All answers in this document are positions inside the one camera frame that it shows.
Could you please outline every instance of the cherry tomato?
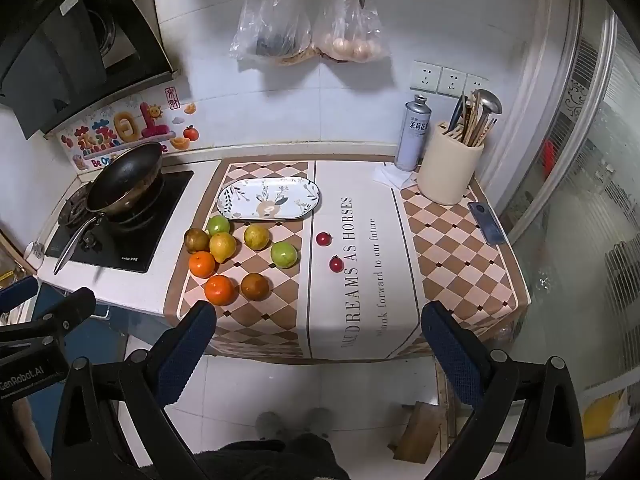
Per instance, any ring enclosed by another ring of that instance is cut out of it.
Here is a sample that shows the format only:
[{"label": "cherry tomato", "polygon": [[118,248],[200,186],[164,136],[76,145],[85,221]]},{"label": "cherry tomato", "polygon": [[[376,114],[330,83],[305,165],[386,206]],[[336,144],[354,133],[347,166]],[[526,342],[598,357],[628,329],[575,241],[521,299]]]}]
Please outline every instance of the cherry tomato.
[{"label": "cherry tomato", "polygon": [[329,262],[329,268],[333,272],[342,272],[344,270],[344,262],[338,256],[334,256]]},{"label": "cherry tomato", "polygon": [[318,236],[316,236],[316,242],[318,242],[318,245],[321,247],[327,247],[331,245],[331,235],[329,233],[319,233]]}]

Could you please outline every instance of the smartphone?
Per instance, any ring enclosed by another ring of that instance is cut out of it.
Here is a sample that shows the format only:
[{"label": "smartphone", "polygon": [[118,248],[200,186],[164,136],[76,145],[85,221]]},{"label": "smartphone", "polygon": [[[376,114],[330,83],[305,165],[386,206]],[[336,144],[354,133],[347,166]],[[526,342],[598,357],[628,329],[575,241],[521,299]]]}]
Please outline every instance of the smartphone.
[{"label": "smartphone", "polygon": [[507,240],[502,234],[502,229],[498,225],[498,221],[495,219],[488,204],[469,202],[468,208],[476,219],[476,224],[478,224],[484,240],[486,240],[489,245],[507,243]]}]

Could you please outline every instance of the glass shower door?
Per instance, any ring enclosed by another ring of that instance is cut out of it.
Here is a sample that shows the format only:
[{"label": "glass shower door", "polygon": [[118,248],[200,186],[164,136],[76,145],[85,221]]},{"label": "glass shower door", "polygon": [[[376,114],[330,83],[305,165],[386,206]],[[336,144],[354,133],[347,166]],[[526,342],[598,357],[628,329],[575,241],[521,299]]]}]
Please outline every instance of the glass shower door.
[{"label": "glass shower door", "polygon": [[604,432],[587,436],[632,428],[640,418],[639,200],[640,54],[618,24],[606,93],[586,140],[514,244],[532,305],[510,354],[564,358],[583,413],[612,396],[598,426]]}]

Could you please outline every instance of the metal pan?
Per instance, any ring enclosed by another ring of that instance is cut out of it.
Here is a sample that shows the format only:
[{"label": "metal pan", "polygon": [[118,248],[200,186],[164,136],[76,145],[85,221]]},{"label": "metal pan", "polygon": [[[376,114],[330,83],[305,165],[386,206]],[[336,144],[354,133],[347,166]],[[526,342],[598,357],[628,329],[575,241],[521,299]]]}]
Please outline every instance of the metal pan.
[{"label": "metal pan", "polygon": [[86,198],[87,211],[94,213],[71,237],[60,254],[53,273],[71,259],[82,235],[104,217],[127,212],[144,195],[162,168],[162,146],[150,142],[119,156],[95,179]]}]

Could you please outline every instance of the kitchen counter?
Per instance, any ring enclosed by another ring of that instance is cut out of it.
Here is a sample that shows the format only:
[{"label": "kitchen counter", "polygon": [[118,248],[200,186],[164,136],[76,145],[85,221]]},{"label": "kitchen counter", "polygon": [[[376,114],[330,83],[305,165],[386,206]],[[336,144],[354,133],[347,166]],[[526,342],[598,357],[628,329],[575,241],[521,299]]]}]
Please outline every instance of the kitchen counter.
[{"label": "kitchen counter", "polygon": [[[244,178],[308,178],[319,187],[321,201],[304,218],[264,224],[272,241],[285,240],[298,250],[299,261],[290,269],[273,264],[269,246],[255,252],[241,243],[249,223],[232,221],[238,249],[217,273],[240,283],[259,272],[272,292],[263,301],[237,294],[231,304],[215,307],[213,352],[294,364],[405,358],[430,353],[420,332],[420,313],[428,301],[441,301],[461,326],[481,338],[530,303],[513,250],[508,244],[487,245],[466,207],[486,202],[475,181],[459,204],[444,207],[416,186],[398,191],[374,182],[376,166],[387,157],[357,158],[222,161],[193,227],[203,228],[218,214],[216,197],[223,187]],[[329,247],[315,242],[320,232],[332,236]],[[330,270],[334,255],[343,260],[343,272]],[[188,259],[183,250],[167,290],[164,314],[172,324],[206,300],[207,280],[189,272]]]},{"label": "kitchen counter", "polygon": [[[214,160],[170,166],[162,170],[163,173],[193,171],[193,176],[180,197],[180,202],[166,226],[154,259],[146,273],[69,262],[57,275],[54,275],[53,269],[57,260],[46,256],[38,270],[38,278],[64,290],[73,291],[86,286],[94,292],[96,299],[101,303],[162,316],[164,298],[182,249],[184,232],[191,227],[193,216],[219,164],[220,161]],[[47,239],[47,244],[57,227],[56,224]]]}]

